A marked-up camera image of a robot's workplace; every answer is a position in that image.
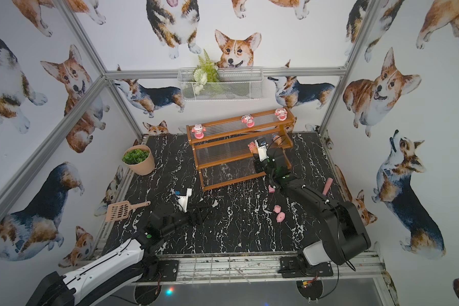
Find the pink ice cream cone toy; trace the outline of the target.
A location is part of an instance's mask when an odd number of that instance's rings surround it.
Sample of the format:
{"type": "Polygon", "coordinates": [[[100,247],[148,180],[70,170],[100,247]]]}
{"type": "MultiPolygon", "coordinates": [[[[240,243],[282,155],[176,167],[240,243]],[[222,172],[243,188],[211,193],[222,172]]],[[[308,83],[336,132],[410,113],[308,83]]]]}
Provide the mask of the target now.
{"type": "Polygon", "coordinates": [[[249,143],[248,148],[252,154],[258,154],[258,148],[254,142],[249,143]]]}

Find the pink white bunny doll figure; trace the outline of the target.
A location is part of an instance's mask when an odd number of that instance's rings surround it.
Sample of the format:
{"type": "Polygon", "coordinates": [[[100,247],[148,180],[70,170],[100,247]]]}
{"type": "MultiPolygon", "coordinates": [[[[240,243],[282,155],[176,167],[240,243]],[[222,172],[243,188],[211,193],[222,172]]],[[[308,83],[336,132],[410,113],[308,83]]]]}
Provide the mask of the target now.
{"type": "Polygon", "coordinates": [[[288,111],[285,108],[278,108],[274,112],[279,121],[285,121],[288,118],[288,111]]]}

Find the pink hooded bunny doll figure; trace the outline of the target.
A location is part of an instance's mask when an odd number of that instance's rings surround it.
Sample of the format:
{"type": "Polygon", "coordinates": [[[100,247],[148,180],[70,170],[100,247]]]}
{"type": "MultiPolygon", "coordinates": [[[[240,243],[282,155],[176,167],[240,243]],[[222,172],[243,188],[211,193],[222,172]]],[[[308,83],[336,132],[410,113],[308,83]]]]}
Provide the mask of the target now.
{"type": "Polygon", "coordinates": [[[191,132],[195,139],[201,140],[205,136],[204,133],[206,132],[206,127],[204,127],[202,124],[195,124],[192,127],[191,132]]]}

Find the blue pink ice cream toy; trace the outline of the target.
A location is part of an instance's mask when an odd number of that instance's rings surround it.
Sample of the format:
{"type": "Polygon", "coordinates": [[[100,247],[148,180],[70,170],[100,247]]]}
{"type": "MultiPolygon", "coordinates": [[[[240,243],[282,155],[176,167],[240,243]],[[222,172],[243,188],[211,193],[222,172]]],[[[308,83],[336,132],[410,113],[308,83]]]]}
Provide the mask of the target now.
{"type": "Polygon", "coordinates": [[[283,135],[275,135],[273,137],[272,143],[276,146],[279,146],[283,143],[284,140],[285,140],[285,137],[283,135]]]}

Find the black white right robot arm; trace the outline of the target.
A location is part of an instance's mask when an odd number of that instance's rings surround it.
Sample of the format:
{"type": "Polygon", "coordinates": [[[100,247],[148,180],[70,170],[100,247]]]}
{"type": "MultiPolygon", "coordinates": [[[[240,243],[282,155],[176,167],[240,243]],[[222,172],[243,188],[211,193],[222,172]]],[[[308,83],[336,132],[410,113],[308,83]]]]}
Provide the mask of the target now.
{"type": "Polygon", "coordinates": [[[371,247],[367,230],[350,201],[330,199],[308,186],[279,158],[261,160],[255,156],[254,167],[266,173],[273,188],[301,204],[306,214],[319,222],[320,240],[300,251],[300,258],[308,266],[326,262],[342,265],[371,247]]]}

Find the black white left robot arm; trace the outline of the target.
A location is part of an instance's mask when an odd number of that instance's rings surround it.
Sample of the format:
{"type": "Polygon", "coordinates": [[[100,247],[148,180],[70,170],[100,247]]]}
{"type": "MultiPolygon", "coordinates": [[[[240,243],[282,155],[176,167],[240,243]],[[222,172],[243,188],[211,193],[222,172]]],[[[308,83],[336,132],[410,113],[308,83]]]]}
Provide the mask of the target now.
{"type": "Polygon", "coordinates": [[[115,290],[153,277],[158,271],[156,251],[175,233],[202,224],[212,207],[198,204],[172,214],[154,210],[143,229],[106,255],[74,271],[45,276],[27,305],[96,305],[115,290]]]}

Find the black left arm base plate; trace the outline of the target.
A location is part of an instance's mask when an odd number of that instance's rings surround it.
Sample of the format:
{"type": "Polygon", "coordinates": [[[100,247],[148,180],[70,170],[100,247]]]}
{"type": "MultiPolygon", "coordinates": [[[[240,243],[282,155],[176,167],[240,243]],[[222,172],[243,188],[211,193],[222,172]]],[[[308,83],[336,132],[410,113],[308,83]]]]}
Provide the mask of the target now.
{"type": "Polygon", "coordinates": [[[175,281],[178,275],[179,264],[179,260],[161,260],[151,263],[139,281],[145,283],[175,281]]]}

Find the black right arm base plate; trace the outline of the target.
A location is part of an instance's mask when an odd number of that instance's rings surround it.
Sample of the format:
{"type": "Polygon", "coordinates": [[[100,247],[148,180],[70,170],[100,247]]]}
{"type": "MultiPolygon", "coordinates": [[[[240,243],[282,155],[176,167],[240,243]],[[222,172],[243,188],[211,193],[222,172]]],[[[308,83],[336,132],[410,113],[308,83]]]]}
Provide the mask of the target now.
{"type": "Polygon", "coordinates": [[[328,262],[320,263],[319,265],[310,265],[301,255],[280,257],[279,270],[277,272],[285,279],[334,276],[333,269],[328,262]]]}

